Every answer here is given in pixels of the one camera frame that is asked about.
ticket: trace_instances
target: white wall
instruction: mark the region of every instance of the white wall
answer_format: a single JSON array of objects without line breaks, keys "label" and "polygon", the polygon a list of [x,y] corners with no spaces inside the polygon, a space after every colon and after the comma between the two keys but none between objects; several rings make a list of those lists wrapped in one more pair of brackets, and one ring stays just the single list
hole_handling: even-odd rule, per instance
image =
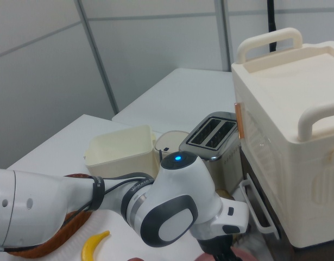
[{"label": "white wall", "polygon": [[[232,53],[246,38],[267,33],[267,1],[225,0],[228,7]],[[303,36],[303,42],[316,44],[334,41],[334,0],[274,1],[277,29],[293,27]],[[291,46],[290,41],[278,43],[277,49]],[[248,57],[269,52],[268,45],[251,51]]]},{"label": "white wall", "polygon": [[0,168],[82,114],[114,115],[75,3],[0,0]]},{"label": "white wall", "polygon": [[119,110],[178,67],[229,70],[215,2],[82,0]]}]

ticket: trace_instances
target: toy banana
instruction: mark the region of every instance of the toy banana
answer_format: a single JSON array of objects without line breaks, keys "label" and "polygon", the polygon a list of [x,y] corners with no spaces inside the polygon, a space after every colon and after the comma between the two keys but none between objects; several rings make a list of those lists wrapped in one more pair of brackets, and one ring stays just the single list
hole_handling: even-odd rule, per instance
[{"label": "toy banana", "polygon": [[82,261],[93,261],[93,253],[100,241],[110,235],[109,231],[104,231],[101,234],[93,235],[87,239],[81,251]]}]

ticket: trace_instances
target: silver toaster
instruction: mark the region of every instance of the silver toaster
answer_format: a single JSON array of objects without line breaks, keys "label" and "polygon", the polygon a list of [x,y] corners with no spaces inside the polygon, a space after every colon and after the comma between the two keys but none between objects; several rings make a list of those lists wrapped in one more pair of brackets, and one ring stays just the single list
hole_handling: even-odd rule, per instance
[{"label": "silver toaster", "polygon": [[179,150],[200,156],[215,188],[232,193],[243,177],[239,146],[236,114],[218,111],[204,118]]}]

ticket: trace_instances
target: table surface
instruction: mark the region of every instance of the table surface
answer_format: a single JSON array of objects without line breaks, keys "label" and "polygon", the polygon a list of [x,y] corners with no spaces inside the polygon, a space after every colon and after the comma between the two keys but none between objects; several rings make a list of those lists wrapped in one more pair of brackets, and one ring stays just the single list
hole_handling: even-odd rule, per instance
[{"label": "table surface", "polygon": [[[190,132],[214,111],[234,112],[234,101],[231,73],[177,69],[116,115],[113,119],[116,122],[83,115],[9,169],[56,176],[89,174],[83,155],[93,137],[142,124],[151,125],[157,138],[176,129]],[[192,261],[202,253],[189,232],[167,247],[149,247],[121,216],[109,210],[100,210],[94,212],[61,248],[36,260],[79,260],[85,240],[107,229],[111,235],[98,246],[95,260],[126,261],[140,257],[145,261]],[[260,261],[272,260],[262,236],[255,231],[235,246],[251,252]],[[0,253],[0,260],[25,259]]]},{"label": "table surface", "polygon": [[[83,115],[9,169],[55,176],[89,174],[83,155],[90,140],[97,135],[129,127],[131,126]],[[147,246],[120,215],[109,210],[98,210],[62,247],[35,260],[78,261],[86,239],[104,230],[109,230],[111,235],[98,246],[95,260],[127,261],[133,257],[140,257],[145,261],[186,261],[195,260],[202,254],[197,241],[189,232],[169,246],[153,248]],[[0,253],[1,260],[25,259]]]},{"label": "table surface", "polygon": [[112,121],[152,130],[191,132],[209,114],[235,112],[231,72],[176,69],[120,111]]}]

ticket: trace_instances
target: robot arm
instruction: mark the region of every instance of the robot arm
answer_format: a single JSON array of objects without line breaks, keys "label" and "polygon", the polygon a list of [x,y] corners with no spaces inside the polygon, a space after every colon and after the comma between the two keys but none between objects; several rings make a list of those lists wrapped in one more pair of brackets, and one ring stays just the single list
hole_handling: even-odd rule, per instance
[{"label": "robot arm", "polygon": [[[105,179],[110,192],[99,208],[121,214],[153,247],[169,245],[189,229],[199,241],[246,231],[247,205],[220,198],[196,155],[167,156],[152,181],[143,173]],[[0,249],[44,243],[92,193],[92,179],[0,170]]]}]

